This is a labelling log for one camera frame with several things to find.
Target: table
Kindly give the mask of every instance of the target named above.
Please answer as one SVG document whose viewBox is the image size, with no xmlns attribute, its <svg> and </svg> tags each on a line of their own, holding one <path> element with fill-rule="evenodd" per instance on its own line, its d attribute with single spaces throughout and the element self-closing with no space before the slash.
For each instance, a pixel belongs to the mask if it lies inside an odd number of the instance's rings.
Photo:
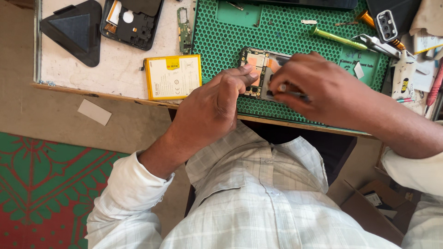
<svg viewBox="0 0 443 249">
<path fill-rule="evenodd" d="M 74 56 L 42 34 L 39 21 L 70 4 L 84 0 L 37 0 L 35 2 L 35 45 L 33 87 L 65 93 L 76 93 L 91 97 L 129 101 L 141 105 L 155 105 L 177 109 L 179 101 L 149 101 L 144 71 L 139 71 L 144 58 L 179 55 L 176 12 L 179 7 L 188 10 L 188 19 L 194 23 L 195 2 L 164 0 L 163 9 L 151 50 L 143 51 L 106 37 L 101 37 L 100 63 L 97 67 L 85 66 Z M 103 6 L 105 0 L 98 0 Z M 291 126 L 309 130 L 331 132 L 349 136 L 373 138 L 370 134 L 357 131 L 318 127 L 258 117 L 238 115 L 239 119 L 262 123 Z"/>
</svg>

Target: honeycomb pattern mat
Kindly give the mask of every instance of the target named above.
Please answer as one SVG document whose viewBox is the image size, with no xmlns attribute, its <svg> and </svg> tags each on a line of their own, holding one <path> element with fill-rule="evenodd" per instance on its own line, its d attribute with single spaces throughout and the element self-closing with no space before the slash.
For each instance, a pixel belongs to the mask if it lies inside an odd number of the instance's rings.
<svg viewBox="0 0 443 249">
<path fill-rule="evenodd" d="M 218 21 L 218 6 L 217 0 L 197 2 L 193 54 L 202 55 L 202 77 L 207 79 L 222 69 L 236 67 L 240 49 L 244 46 L 285 54 L 316 51 L 337 64 L 345 51 L 351 50 L 340 43 L 310 36 L 307 31 L 311 25 L 302 24 L 303 19 L 317 20 L 319 28 L 346 38 L 362 33 L 376 35 L 374 30 L 363 23 L 334 26 L 335 23 L 354 21 L 363 9 L 367 9 L 365 0 L 359 0 L 357 7 L 350 12 L 262 5 L 257 27 Z M 389 58 L 384 54 L 378 54 L 376 58 L 372 61 L 372 77 L 365 83 L 373 90 L 380 91 Z M 280 103 L 240 96 L 237 107 L 238 113 L 243 115 L 326 127 L 307 120 Z"/>
</svg>

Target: circuit board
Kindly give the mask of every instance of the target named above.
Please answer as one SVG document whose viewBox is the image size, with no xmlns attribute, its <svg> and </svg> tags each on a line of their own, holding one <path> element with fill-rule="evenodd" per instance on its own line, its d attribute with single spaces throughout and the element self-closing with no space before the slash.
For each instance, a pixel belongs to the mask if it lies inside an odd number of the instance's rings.
<svg viewBox="0 0 443 249">
<path fill-rule="evenodd" d="M 177 10 L 177 21 L 179 24 L 180 52 L 182 52 L 182 54 L 189 54 L 192 48 L 192 34 L 186 8 L 181 7 Z"/>
<path fill-rule="evenodd" d="M 269 82 L 274 73 L 280 69 L 290 57 L 291 56 L 287 54 L 252 47 L 242 48 L 238 66 L 251 64 L 253 66 L 252 72 L 256 72 L 259 75 L 257 81 L 251 86 L 248 86 L 243 95 L 272 101 L 272 92 L 268 89 Z"/>
</svg>

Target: green silicone repair mat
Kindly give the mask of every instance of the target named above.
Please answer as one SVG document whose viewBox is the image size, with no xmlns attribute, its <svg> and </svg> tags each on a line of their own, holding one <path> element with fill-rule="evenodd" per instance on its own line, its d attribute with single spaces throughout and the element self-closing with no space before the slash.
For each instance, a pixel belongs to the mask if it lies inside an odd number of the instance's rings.
<svg viewBox="0 0 443 249">
<path fill-rule="evenodd" d="M 312 25 L 301 23 L 301 20 L 316 20 L 320 29 L 345 38 L 359 34 L 375 36 L 376 32 L 363 23 L 335 26 L 354 21 L 363 9 L 367 9 L 365 0 L 359 0 L 350 12 L 240 5 L 243 11 L 224 1 L 197 1 L 193 54 L 201 54 L 203 83 L 223 69 L 237 67 L 240 50 L 247 46 L 284 54 L 316 51 L 353 75 L 355 64 L 360 62 L 365 74 L 360 80 L 373 90 L 381 90 L 388 56 L 310 36 L 308 30 Z M 237 107 L 242 115 L 328 127 L 305 119 L 281 103 L 239 96 Z"/>
</svg>

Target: white workbench surface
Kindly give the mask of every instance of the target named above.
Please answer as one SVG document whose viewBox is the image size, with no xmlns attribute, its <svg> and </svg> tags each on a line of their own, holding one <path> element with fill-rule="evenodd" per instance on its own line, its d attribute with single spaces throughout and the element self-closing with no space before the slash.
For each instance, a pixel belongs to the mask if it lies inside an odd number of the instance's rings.
<svg viewBox="0 0 443 249">
<path fill-rule="evenodd" d="M 85 0 L 42 0 L 42 19 L 54 11 Z M 105 0 L 98 0 L 103 7 Z M 193 27 L 193 0 L 164 0 L 154 44 L 149 51 L 130 47 L 101 36 L 100 63 L 96 67 L 82 62 L 42 33 L 41 75 L 43 81 L 53 81 L 57 86 L 109 93 L 125 97 L 148 99 L 146 75 L 138 71 L 147 57 L 179 55 L 177 9 L 187 8 Z"/>
</svg>

